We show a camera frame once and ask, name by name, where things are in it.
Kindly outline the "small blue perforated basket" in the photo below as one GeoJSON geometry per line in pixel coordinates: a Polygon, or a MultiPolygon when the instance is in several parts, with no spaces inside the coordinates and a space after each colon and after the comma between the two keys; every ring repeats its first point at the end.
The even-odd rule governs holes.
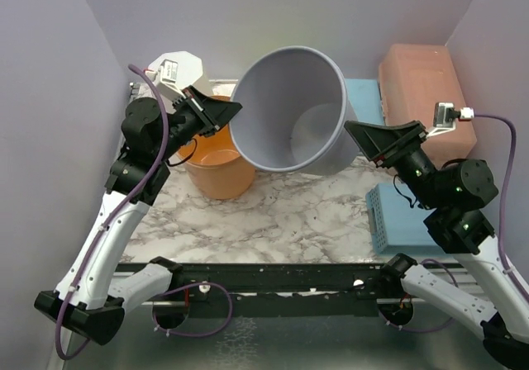
{"type": "Polygon", "coordinates": [[[358,121],[373,125],[384,125],[384,115],[375,79],[347,78],[348,98],[358,121]]]}

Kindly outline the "white octagonal bin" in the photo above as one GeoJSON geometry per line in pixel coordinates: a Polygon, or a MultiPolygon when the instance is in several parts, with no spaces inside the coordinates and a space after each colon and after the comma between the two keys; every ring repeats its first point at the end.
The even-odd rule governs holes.
{"type": "Polygon", "coordinates": [[[181,90],[193,86],[199,92],[207,96],[213,95],[212,85],[209,82],[209,78],[207,77],[203,68],[203,62],[200,58],[187,51],[168,52],[162,54],[155,61],[151,62],[146,69],[158,69],[160,62],[163,59],[169,59],[178,64],[177,86],[181,90]]]}

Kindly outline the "orange capybara bucket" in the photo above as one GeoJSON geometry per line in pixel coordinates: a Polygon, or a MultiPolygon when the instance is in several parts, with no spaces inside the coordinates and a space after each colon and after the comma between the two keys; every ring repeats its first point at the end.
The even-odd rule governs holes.
{"type": "Polygon", "coordinates": [[[181,147],[174,159],[183,166],[191,182],[206,197],[226,200],[239,197],[253,183],[255,168],[237,151],[229,125],[211,137],[195,135],[197,144],[181,147]]]}

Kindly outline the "pink translucent lidded box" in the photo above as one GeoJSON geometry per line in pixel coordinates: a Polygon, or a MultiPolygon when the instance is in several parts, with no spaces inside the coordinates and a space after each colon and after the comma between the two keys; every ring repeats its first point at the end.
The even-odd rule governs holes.
{"type": "MultiPolygon", "coordinates": [[[[394,44],[379,65],[379,90],[386,126],[420,121],[433,126],[435,105],[451,102],[466,106],[449,50],[443,45],[394,44]]],[[[464,159],[476,145],[470,122],[450,133],[435,136],[422,148],[436,167],[451,159],[464,159]]]]}

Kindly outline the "grey round bucket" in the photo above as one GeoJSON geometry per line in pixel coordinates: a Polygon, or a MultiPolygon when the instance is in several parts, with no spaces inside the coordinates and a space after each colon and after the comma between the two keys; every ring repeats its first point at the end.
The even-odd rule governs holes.
{"type": "Polygon", "coordinates": [[[345,78],[319,50],[289,46],[255,61],[231,96],[233,144],[257,169],[317,176],[339,173],[360,150],[345,130],[356,119],[345,78]]]}

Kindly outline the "large blue perforated basket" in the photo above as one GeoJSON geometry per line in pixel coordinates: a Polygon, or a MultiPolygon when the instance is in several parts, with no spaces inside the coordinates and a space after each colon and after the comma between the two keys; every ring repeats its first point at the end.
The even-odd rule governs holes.
{"type": "Polygon", "coordinates": [[[441,257],[424,220],[431,214],[410,207],[410,190],[404,184],[379,183],[365,196],[373,250],[377,255],[404,253],[411,257],[441,257]]]}

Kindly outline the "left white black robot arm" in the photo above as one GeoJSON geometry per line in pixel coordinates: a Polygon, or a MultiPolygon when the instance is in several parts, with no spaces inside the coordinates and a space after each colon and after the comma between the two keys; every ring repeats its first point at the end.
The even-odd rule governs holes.
{"type": "Polygon", "coordinates": [[[52,291],[40,292],[34,307],[99,345],[110,342],[126,313],[160,295],[170,300],[183,287],[181,266],[163,258],[148,262],[122,282],[112,277],[122,253],[167,181],[169,158],[195,136],[215,135],[241,110],[238,102],[208,97],[193,87],[174,101],[174,112],[152,97],[125,110],[125,143],[110,169],[102,205],[83,248],[52,291]]]}

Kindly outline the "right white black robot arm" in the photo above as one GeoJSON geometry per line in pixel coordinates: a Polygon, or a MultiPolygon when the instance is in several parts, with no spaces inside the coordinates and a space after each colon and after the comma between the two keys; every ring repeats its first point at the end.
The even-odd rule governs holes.
{"type": "Polygon", "coordinates": [[[395,169],[430,211],[424,220],[429,235],[472,275],[487,298],[439,279],[406,254],[396,254],[381,268],[381,290],[421,298],[471,330],[505,368],[526,369],[528,285],[500,250],[499,237],[481,211],[498,195],[487,163],[464,159],[436,168],[422,150],[427,132],[419,121],[402,126],[347,121],[344,127],[369,161],[395,169]]]}

